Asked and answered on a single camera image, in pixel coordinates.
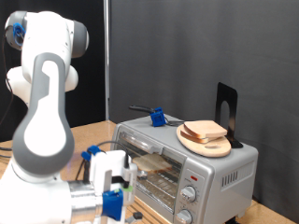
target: toaster oven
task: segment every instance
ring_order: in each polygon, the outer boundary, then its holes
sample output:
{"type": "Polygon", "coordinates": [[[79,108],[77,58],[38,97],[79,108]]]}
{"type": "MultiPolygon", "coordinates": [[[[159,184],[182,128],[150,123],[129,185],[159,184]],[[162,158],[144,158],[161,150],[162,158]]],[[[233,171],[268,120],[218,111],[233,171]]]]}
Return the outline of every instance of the toaster oven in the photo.
{"type": "MultiPolygon", "coordinates": [[[[113,140],[126,145],[133,161],[157,154],[167,164],[138,178],[135,195],[175,224],[221,224],[242,217],[251,203],[257,149],[244,144],[225,157],[203,157],[179,142],[176,129],[155,128],[150,117],[117,125],[113,140]]],[[[138,168],[142,170],[142,160],[138,168]]]]}

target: blue clamp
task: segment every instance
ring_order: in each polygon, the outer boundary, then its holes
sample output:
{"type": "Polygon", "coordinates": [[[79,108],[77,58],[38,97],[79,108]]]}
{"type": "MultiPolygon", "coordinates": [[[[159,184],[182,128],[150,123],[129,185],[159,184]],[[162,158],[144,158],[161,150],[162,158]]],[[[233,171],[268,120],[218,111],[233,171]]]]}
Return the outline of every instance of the blue clamp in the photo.
{"type": "Polygon", "coordinates": [[[91,146],[87,148],[87,152],[83,151],[81,153],[81,157],[85,161],[90,161],[92,159],[92,154],[95,156],[96,153],[101,152],[101,149],[98,146],[91,146]]]}
{"type": "Polygon", "coordinates": [[[12,34],[16,44],[22,46],[22,43],[18,41],[17,37],[24,38],[26,31],[18,22],[13,23],[12,34]]]}
{"type": "Polygon", "coordinates": [[[163,110],[160,107],[155,108],[155,112],[149,114],[154,127],[159,127],[166,124],[163,110]]]}
{"type": "Polygon", "coordinates": [[[123,206],[123,193],[121,189],[107,191],[103,193],[102,216],[111,217],[116,221],[121,221],[121,210],[123,206]]]}
{"type": "Polygon", "coordinates": [[[88,152],[86,151],[83,151],[81,153],[81,157],[85,160],[85,161],[90,161],[92,159],[92,155],[89,154],[88,152]]]}
{"type": "Polygon", "coordinates": [[[96,153],[101,152],[101,149],[98,146],[91,146],[87,148],[88,152],[91,152],[94,156],[96,153]]]}

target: toaster oven handle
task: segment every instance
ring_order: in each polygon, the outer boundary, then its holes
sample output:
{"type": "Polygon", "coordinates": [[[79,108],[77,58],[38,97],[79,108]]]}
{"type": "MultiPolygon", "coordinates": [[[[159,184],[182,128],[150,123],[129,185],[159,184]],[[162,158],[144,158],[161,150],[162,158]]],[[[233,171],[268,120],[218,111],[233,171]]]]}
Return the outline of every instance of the toaster oven handle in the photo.
{"type": "Polygon", "coordinates": [[[149,154],[157,152],[159,155],[161,155],[163,152],[162,147],[153,145],[150,141],[147,141],[146,139],[143,139],[140,136],[136,136],[135,134],[131,135],[129,133],[122,132],[121,138],[126,142],[130,143],[131,145],[148,152],[149,154]]]}
{"type": "Polygon", "coordinates": [[[150,114],[156,112],[155,109],[149,108],[149,107],[146,107],[146,106],[143,106],[143,105],[130,105],[129,109],[136,110],[136,111],[141,111],[141,112],[146,112],[146,113],[150,113],[150,114]]]}

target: black cable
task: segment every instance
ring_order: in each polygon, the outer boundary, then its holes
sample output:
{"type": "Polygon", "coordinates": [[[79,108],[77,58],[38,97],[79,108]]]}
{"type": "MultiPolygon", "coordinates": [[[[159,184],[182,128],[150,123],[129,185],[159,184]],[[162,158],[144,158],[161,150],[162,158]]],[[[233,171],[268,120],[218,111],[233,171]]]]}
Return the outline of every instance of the black cable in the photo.
{"type": "Polygon", "coordinates": [[[3,158],[11,158],[9,156],[3,156],[3,155],[0,155],[0,158],[3,157],[3,158]]]}
{"type": "Polygon", "coordinates": [[[78,168],[78,172],[77,172],[77,175],[76,175],[76,180],[78,180],[78,176],[79,176],[79,174],[80,174],[80,172],[81,172],[81,169],[82,169],[84,163],[85,163],[85,160],[83,159],[83,161],[82,161],[82,163],[81,163],[81,165],[80,165],[80,168],[78,168]]]}
{"type": "Polygon", "coordinates": [[[10,147],[0,147],[1,151],[12,151],[12,148],[10,147]]]}
{"type": "MultiPolygon", "coordinates": [[[[8,28],[4,31],[4,34],[2,36],[2,55],[3,55],[3,61],[4,61],[4,68],[5,68],[5,71],[6,71],[6,82],[8,84],[8,87],[9,87],[9,90],[11,92],[11,97],[10,97],[10,102],[9,102],[9,105],[7,107],[7,110],[5,112],[5,114],[3,115],[3,117],[1,118],[0,120],[0,126],[1,124],[3,123],[4,119],[6,118],[7,116],[7,113],[11,107],[11,104],[12,104],[12,101],[13,101],[13,91],[12,91],[12,88],[10,86],[10,83],[9,83],[9,80],[7,78],[7,60],[6,60],[6,54],[5,54],[5,51],[4,51],[4,46],[5,46],[5,42],[7,40],[7,36],[6,36],[6,33],[7,33],[7,30],[12,27],[11,25],[8,26],[8,28]]],[[[7,148],[7,147],[0,147],[0,150],[3,150],[3,151],[11,151],[12,149],[11,148],[7,148]]]]}
{"type": "Polygon", "coordinates": [[[123,145],[122,143],[119,143],[117,141],[106,141],[106,142],[99,143],[97,146],[100,147],[104,144],[111,144],[111,143],[121,146],[122,149],[125,151],[124,168],[128,169],[129,168],[129,153],[128,153],[128,148],[126,148],[125,145],[123,145]]]}
{"type": "Polygon", "coordinates": [[[100,146],[102,146],[102,145],[104,145],[104,144],[117,144],[117,145],[119,145],[119,146],[121,146],[122,147],[122,149],[126,152],[126,154],[128,154],[128,148],[125,146],[125,145],[123,145],[122,143],[119,143],[119,142],[117,142],[117,141],[105,141],[105,142],[102,142],[102,143],[99,143],[97,146],[98,147],[100,147],[100,146]]]}

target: wooden plate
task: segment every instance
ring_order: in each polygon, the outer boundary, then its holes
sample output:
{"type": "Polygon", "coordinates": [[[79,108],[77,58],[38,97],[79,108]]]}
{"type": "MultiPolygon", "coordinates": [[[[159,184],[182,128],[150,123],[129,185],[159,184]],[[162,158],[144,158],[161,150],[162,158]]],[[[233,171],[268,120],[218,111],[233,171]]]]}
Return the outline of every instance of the wooden plate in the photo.
{"type": "Polygon", "coordinates": [[[226,137],[217,138],[206,144],[195,143],[180,135],[182,125],[177,128],[177,137],[181,144],[187,149],[206,157],[223,157],[230,153],[232,147],[226,137]]]}

